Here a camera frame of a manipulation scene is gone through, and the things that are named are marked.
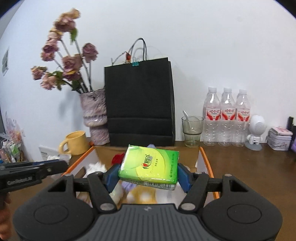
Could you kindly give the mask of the person's hand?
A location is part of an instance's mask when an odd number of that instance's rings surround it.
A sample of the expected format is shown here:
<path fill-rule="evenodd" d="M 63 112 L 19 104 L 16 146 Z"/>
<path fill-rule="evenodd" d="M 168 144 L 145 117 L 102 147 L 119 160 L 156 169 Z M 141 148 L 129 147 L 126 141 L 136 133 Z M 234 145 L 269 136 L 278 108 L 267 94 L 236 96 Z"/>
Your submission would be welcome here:
<path fill-rule="evenodd" d="M 4 196 L 4 205 L 1 209 L 1 226 L 0 226 L 0 234 L 1 240 L 7 240 L 11 237 L 11 210 L 9 205 L 11 204 L 11 198 L 9 194 Z"/>

